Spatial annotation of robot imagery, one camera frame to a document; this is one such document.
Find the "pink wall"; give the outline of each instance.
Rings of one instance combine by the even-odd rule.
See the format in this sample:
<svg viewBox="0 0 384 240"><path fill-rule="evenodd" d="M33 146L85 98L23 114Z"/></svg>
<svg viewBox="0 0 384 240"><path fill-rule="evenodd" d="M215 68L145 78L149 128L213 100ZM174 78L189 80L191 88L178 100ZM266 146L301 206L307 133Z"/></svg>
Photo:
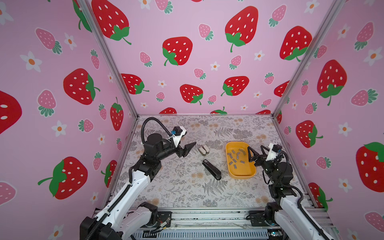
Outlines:
<svg viewBox="0 0 384 240"><path fill-rule="evenodd" d="M280 127L343 239L384 239L382 9L382 1L347 2L282 109Z"/></svg>
<svg viewBox="0 0 384 240"><path fill-rule="evenodd" d="M127 81L132 80L127 86L139 114L158 114L166 108L174 108L177 113L210 113L223 107L229 114L251 114L275 109L280 100L275 92L279 94L280 87L286 86L284 83L298 65L296 58L284 58L290 55L291 47L301 50L309 45L310 35L315 35L332 1L89 2L119 71L129 74L125 75ZM232 36L237 32L242 35L239 40ZM268 73L273 76L265 80ZM233 95L229 96L223 84L232 86L229 81L233 83L236 79L241 84L227 89ZM180 93L181 86L185 93Z"/></svg>
<svg viewBox="0 0 384 240"><path fill-rule="evenodd" d="M102 207L107 187L101 170L105 172L111 161L119 159L117 138L124 146L133 118L129 118L116 82L109 81L110 70L93 34L83 24L79 30L72 1L6 0L0 2L0 10L1 239L20 239L22 235L29 239L78 239L81 221L96 207ZM47 48L38 36L42 36ZM53 48L62 52L55 54ZM96 68L91 60L92 49L98 54L98 60L93 57ZM64 80L79 68L84 70ZM83 87L86 83L82 85L87 80L90 84L88 78L82 81L87 73L100 89L94 101L92 88L87 85L88 92ZM66 93L69 84L77 89ZM42 102L38 100L41 93ZM118 131L110 117L115 97L124 113ZM105 120L99 111L101 103L106 110L102 113ZM45 111L41 115L42 107L48 108L46 117ZM88 121L84 132L79 130L82 119L92 122L90 132ZM105 136L102 143L98 140L101 134ZM100 166L95 170L97 152L101 153L101 162L96 160ZM52 176L54 179L38 185Z"/></svg>

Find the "pink strawberry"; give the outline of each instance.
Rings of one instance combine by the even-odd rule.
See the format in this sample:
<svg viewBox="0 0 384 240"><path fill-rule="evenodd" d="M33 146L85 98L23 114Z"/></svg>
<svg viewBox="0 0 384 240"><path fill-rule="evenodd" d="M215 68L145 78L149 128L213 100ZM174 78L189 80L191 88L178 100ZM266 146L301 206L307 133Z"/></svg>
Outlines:
<svg viewBox="0 0 384 240"><path fill-rule="evenodd" d="M140 53L140 61L144 64L144 66L146 67L151 67L152 66L152 62L151 62L151 58L150 56L148 56L148 54L146 54L145 52L141 52Z"/></svg>
<svg viewBox="0 0 384 240"><path fill-rule="evenodd" d="M163 92L159 92L156 94L156 100L159 102L162 102L164 100L165 96Z"/></svg>
<svg viewBox="0 0 384 240"><path fill-rule="evenodd" d="M316 164L322 169L327 169L331 167L331 161L327 157L319 157L316 160Z"/></svg>
<svg viewBox="0 0 384 240"><path fill-rule="evenodd" d="M35 33L46 49L52 50L52 52L57 55L60 55L63 52L59 41L55 41L55 37L52 33L42 28L36 28Z"/></svg>
<svg viewBox="0 0 384 240"><path fill-rule="evenodd" d="M193 72L195 73L195 77L197 77L197 78L205 79L207 77L205 72L201 69L195 68L195 70Z"/></svg>
<svg viewBox="0 0 384 240"><path fill-rule="evenodd" d="M272 13L272 18L269 19L269 26L271 28L274 28L276 25L278 25L279 21L284 18L286 11L286 5L281 5L280 7L276 8L275 11L273 11Z"/></svg>
<svg viewBox="0 0 384 240"><path fill-rule="evenodd" d="M95 159L93 160L93 168L97 171L101 165L101 153L97 152L95 154Z"/></svg>
<svg viewBox="0 0 384 240"><path fill-rule="evenodd" d="M362 89L351 98L351 103L353 105L362 107L365 106L367 103L373 103L377 99L378 95L379 94L376 93L376 90L369 89L368 91L366 91Z"/></svg>
<svg viewBox="0 0 384 240"><path fill-rule="evenodd" d="M317 109L316 103L308 104L308 106L305 108L305 113L312 114L313 112L316 112L316 109Z"/></svg>
<svg viewBox="0 0 384 240"><path fill-rule="evenodd" d="M91 61L92 61L93 65L95 66L95 68L99 69L100 61L99 61L99 58L98 58L98 55L97 55L95 49L91 50Z"/></svg>
<svg viewBox="0 0 384 240"><path fill-rule="evenodd" d="M120 138L118 138L117 140L116 140L116 144L118 145L118 150L121 150L121 139Z"/></svg>
<svg viewBox="0 0 384 240"><path fill-rule="evenodd" d="M216 99L217 99L216 95L212 95L212 96L210 96L210 97L208 98L207 103L208 103L209 105L212 105L212 104L215 103Z"/></svg>
<svg viewBox="0 0 384 240"><path fill-rule="evenodd" d="M88 119L81 120L78 126L79 130L82 132L90 132L93 129L93 123Z"/></svg>
<svg viewBox="0 0 384 240"><path fill-rule="evenodd" d="M301 86L301 95L304 96L308 91L308 80L305 79L303 85Z"/></svg>
<svg viewBox="0 0 384 240"><path fill-rule="evenodd" d="M207 24L200 24L199 25L199 33L200 37L205 38L206 41L210 41L214 38L214 32L211 31L211 27Z"/></svg>
<svg viewBox="0 0 384 240"><path fill-rule="evenodd" d="M263 102L262 108L266 108L268 105L270 105L272 102L272 99L267 99Z"/></svg>
<svg viewBox="0 0 384 240"><path fill-rule="evenodd" d="M160 11L164 11L165 14L170 14L172 12L172 3L168 0L155 0L157 8Z"/></svg>
<svg viewBox="0 0 384 240"><path fill-rule="evenodd" d="M367 46L367 41L373 35L373 22L365 24L365 26L360 30L358 36L356 37L357 42L355 42L355 50L359 51Z"/></svg>
<svg viewBox="0 0 384 240"><path fill-rule="evenodd" d="M234 70L237 68L238 65L241 63L241 56L237 55L236 57L232 58L231 64L229 64L229 68L231 70Z"/></svg>
<svg viewBox="0 0 384 240"><path fill-rule="evenodd" d="M0 206L16 196L17 190L10 183L0 181Z"/></svg>
<svg viewBox="0 0 384 240"><path fill-rule="evenodd" d="M314 53L314 58L321 58L325 52L327 52L327 46L321 45L319 48L316 49L316 52Z"/></svg>
<svg viewBox="0 0 384 240"><path fill-rule="evenodd" d="M100 103L99 105L100 117L103 120L107 119L107 110L104 108L104 105Z"/></svg>
<svg viewBox="0 0 384 240"><path fill-rule="evenodd" d="M264 79L264 82L268 85L272 84L272 82L274 81L275 77L273 76L273 73L267 73L265 75L265 79Z"/></svg>
<svg viewBox="0 0 384 240"><path fill-rule="evenodd" d="M381 216L377 212L369 212L365 215L365 220L367 220L372 227L380 232L384 232L384 216Z"/></svg>
<svg viewBox="0 0 384 240"><path fill-rule="evenodd" d="M50 117L55 113L53 109L56 107L56 100L51 91L43 90L37 98L37 103L40 105L38 109L41 115Z"/></svg>
<svg viewBox="0 0 384 240"><path fill-rule="evenodd" d="M286 135L290 134L291 133L291 127L290 126L286 126L285 129L284 129L284 133Z"/></svg>

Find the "strawberry wallpaper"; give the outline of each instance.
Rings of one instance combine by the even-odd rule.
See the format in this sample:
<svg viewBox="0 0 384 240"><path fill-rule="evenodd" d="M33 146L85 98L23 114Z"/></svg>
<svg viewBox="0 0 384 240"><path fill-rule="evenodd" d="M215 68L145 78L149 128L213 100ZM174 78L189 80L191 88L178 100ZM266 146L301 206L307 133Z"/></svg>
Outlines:
<svg viewBox="0 0 384 240"><path fill-rule="evenodd" d="M1 239L78 239L133 118L72 0L0 0Z"/></svg>
<svg viewBox="0 0 384 240"><path fill-rule="evenodd" d="M383 9L346 2L281 111L317 205L344 240L384 239Z"/></svg>
<svg viewBox="0 0 384 240"><path fill-rule="evenodd" d="M332 3L88 1L139 114L274 111Z"/></svg>

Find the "white flower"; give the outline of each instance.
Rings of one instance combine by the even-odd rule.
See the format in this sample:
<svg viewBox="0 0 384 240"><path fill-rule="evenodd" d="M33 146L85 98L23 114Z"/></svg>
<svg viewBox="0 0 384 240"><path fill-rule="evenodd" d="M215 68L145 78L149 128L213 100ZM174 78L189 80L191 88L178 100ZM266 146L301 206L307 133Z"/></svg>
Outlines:
<svg viewBox="0 0 384 240"><path fill-rule="evenodd" d="M344 125L339 124L339 134L344 134L344 136L348 136L348 132L352 131L352 128L348 127L348 123L344 123Z"/></svg>
<svg viewBox="0 0 384 240"><path fill-rule="evenodd" d="M308 164L307 160L303 160L303 167L305 167L305 169L308 169L309 164Z"/></svg>
<svg viewBox="0 0 384 240"><path fill-rule="evenodd" d="M339 36L337 37L337 40L339 40L340 38L345 38L350 28L351 28L350 26L347 26L347 24L344 24L343 28L338 31Z"/></svg>
<svg viewBox="0 0 384 240"><path fill-rule="evenodd" d="M112 76L112 73L109 73L108 74L108 80L110 83L113 83L113 76Z"/></svg>
<svg viewBox="0 0 384 240"><path fill-rule="evenodd" d="M152 0L139 0L139 2L141 3L141 9L143 8L147 8L148 10L150 9L149 8L149 3L151 2Z"/></svg>
<svg viewBox="0 0 384 240"><path fill-rule="evenodd" d="M90 201L92 202L92 205L98 200L98 198L97 198L98 194L99 194L98 192L93 192L93 195L90 199Z"/></svg>
<svg viewBox="0 0 384 240"><path fill-rule="evenodd" d="M350 240L360 240L358 238L357 232L352 232L351 230L349 230L349 228L347 228L347 230L348 230L348 239L350 239Z"/></svg>
<svg viewBox="0 0 384 240"><path fill-rule="evenodd" d="M1 12L0 24L1 25L5 24L5 20L13 21L13 18L11 17L11 15L9 15L5 10L6 10L5 3L0 2L0 12Z"/></svg>
<svg viewBox="0 0 384 240"><path fill-rule="evenodd" d="M64 33L64 35L65 35L65 38L66 38L64 40L64 42L70 46L71 50L73 50L74 47L77 47L76 43L73 41L73 36L72 35L68 36L68 34L66 34L66 33Z"/></svg>
<svg viewBox="0 0 384 240"><path fill-rule="evenodd" d="M311 62L308 62L307 65L305 66L305 70L308 70L308 67L311 65Z"/></svg>
<svg viewBox="0 0 384 240"><path fill-rule="evenodd" d="M352 186L348 184L348 179L342 180L341 178L339 178L339 182L339 188L344 189L345 192L348 192L348 189L352 189Z"/></svg>
<svg viewBox="0 0 384 240"><path fill-rule="evenodd" d="M370 66L374 64L376 60L382 59L383 55L380 54L382 47L379 47L378 49L374 50L369 50L368 51L368 57L364 59L364 62L368 62Z"/></svg>
<svg viewBox="0 0 384 240"><path fill-rule="evenodd" d="M262 57L264 57L264 56L265 56L265 54L263 53L262 50L260 50L260 52L255 53L255 60L259 60L259 61L261 61L261 60L262 60Z"/></svg>
<svg viewBox="0 0 384 240"><path fill-rule="evenodd" d="M365 0L364 4L368 4L369 6L372 6L375 0Z"/></svg>
<svg viewBox="0 0 384 240"><path fill-rule="evenodd" d="M292 108L293 108L294 110L296 110L296 107L297 107L297 103L296 103L296 101L294 101L294 102L292 103Z"/></svg>
<svg viewBox="0 0 384 240"><path fill-rule="evenodd" d="M219 64L217 64L217 62L215 61L213 64L211 64L211 70L216 70L217 71L217 69L220 67L220 65Z"/></svg>
<svg viewBox="0 0 384 240"><path fill-rule="evenodd" d="M36 71L40 72L39 65L42 64L42 61L40 59L35 58L31 51L28 52L28 56L20 55L20 57L24 62L26 62L25 67L27 70L31 70L33 68Z"/></svg>
<svg viewBox="0 0 384 240"><path fill-rule="evenodd" d="M312 0L310 2L307 2L307 8L305 9L304 13L310 12L313 13L313 9L320 5L320 3L317 2L317 0Z"/></svg>
<svg viewBox="0 0 384 240"><path fill-rule="evenodd" d="M161 86L162 88L164 88L164 86L166 86L165 81L160 81L160 80L159 80L159 84L158 84L158 86Z"/></svg>
<svg viewBox="0 0 384 240"><path fill-rule="evenodd" d="M48 239L49 240L56 240L58 237L61 237L63 235L63 232L62 232L63 227L64 227L64 224L61 225L60 227L58 225L56 225L53 228L53 233L51 235L49 235Z"/></svg>
<svg viewBox="0 0 384 240"><path fill-rule="evenodd" d="M104 140L105 140L105 136L103 136L103 134L100 133L100 137L98 137L97 140L99 140L99 145L101 145L102 143L105 143L105 142L104 142Z"/></svg>
<svg viewBox="0 0 384 240"><path fill-rule="evenodd" d="M60 121L57 121L57 126L53 126L52 130L56 131L56 137L65 135L65 129L67 128L66 124L61 124Z"/></svg>
<svg viewBox="0 0 384 240"><path fill-rule="evenodd" d="M263 95L262 93L260 93L260 91L258 91L257 93L254 93L254 98L259 98L261 95Z"/></svg>

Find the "yellow bin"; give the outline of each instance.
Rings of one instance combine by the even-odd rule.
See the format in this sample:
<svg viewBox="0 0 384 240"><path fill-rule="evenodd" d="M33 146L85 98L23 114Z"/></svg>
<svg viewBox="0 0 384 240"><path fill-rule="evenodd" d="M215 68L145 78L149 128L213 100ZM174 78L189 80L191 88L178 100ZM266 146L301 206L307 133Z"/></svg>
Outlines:
<svg viewBox="0 0 384 240"><path fill-rule="evenodd" d="M245 142L229 142L225 146L228 171L231 178L248 179L256 174L255 165L248 161L248 146Z"/></svg>

